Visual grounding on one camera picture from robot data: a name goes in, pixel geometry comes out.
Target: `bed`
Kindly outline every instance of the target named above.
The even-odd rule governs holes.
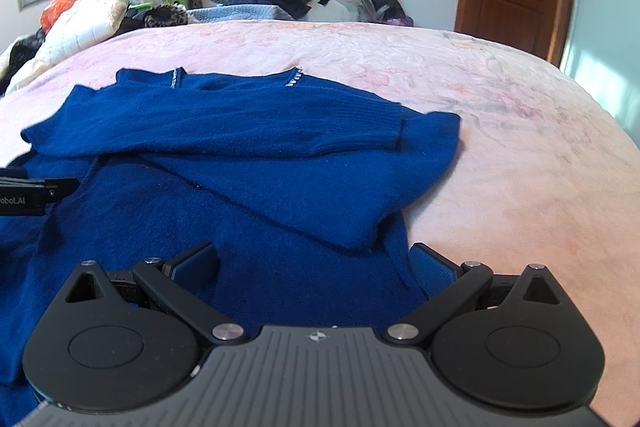
[[[550,267],[602,342],[593,406],[616,427],[640,418],[640,152],[576,83],[543,60],[450,32],[360,23],[234,21],[132,32],[69,58],[0,99],[0,166],[20,131],[74,84],[120,68],[269,74],[300,67],[463,118],[463,151],[404,213],[410,243],[497,273]]]

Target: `metal screw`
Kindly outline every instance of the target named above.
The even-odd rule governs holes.
[[[412,324],[394,324],[387,328],[386,333],[397,341],[410,341],[417,337],[420,331]]]
[[[211,333],[221,341],[234,341],[244,335],[244,328],[238,324],[218,324]]]

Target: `blue sweater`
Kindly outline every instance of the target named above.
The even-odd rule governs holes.
[[[22,349],[84,259],[127,269],[208,240],[220,269],[197,295],[250,331],[393,323],[426,299],[400,210],[449,168],[459,124],[298,70],[76,86],[17,163],[81,186],[47,216],[0,219],[2,420],[34,407]]]

